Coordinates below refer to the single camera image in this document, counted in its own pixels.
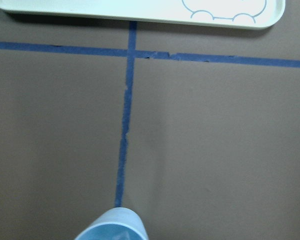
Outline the light blue cup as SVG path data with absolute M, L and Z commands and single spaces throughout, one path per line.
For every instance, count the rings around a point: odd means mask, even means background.
M 141 218 L 131 209 L 115 207 L 98 217 L 77 240 L 148 240 Z

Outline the cream bear tray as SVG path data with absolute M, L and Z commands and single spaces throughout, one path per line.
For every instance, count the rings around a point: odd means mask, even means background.
M 7 13 L 85 17 L 263 30 L 284 14 L 284 0 L 0 0 Z

